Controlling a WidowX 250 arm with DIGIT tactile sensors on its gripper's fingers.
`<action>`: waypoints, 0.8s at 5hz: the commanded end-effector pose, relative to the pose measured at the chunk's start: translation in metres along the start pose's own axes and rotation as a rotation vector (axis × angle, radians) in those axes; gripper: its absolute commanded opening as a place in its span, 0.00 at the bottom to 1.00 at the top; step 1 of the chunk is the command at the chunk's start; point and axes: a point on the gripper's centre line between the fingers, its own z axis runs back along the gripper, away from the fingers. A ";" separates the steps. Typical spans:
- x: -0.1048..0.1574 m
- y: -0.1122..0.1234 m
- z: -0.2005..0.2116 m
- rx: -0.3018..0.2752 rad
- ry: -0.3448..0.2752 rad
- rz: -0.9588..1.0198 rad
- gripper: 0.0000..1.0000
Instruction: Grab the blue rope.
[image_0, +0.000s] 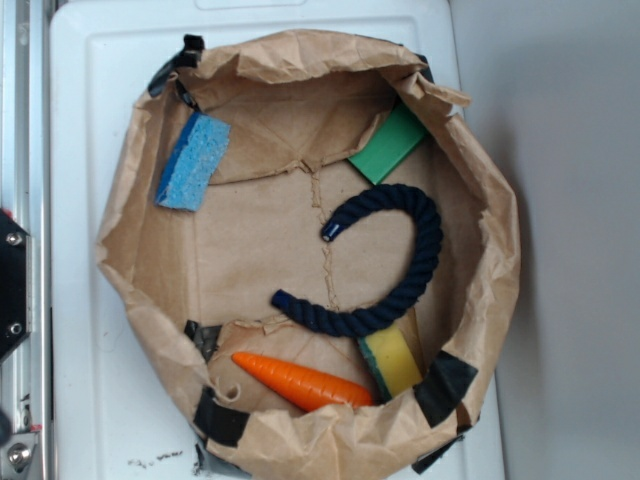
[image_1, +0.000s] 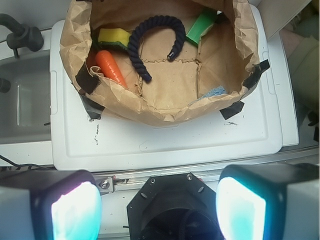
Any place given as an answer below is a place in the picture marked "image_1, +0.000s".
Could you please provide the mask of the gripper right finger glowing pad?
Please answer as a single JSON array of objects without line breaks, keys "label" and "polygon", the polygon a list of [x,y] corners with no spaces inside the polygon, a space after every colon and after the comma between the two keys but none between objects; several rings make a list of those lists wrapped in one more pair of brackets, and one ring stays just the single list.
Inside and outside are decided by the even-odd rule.
[{"label": "gripper right finger glowing pad", "polygon": [[220,174],[215,205],[226,240],[318,240],[320,167],[230,164]]}]

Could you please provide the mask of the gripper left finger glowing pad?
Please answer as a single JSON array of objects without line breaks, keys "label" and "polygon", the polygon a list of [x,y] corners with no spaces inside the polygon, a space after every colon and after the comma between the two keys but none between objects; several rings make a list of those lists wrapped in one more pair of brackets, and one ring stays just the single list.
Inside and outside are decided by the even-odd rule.
[{"label": "gripper left finger glowing pad", "polygon": [[2,240],[96,240],[102,198],[87,170],[0,174]]}]

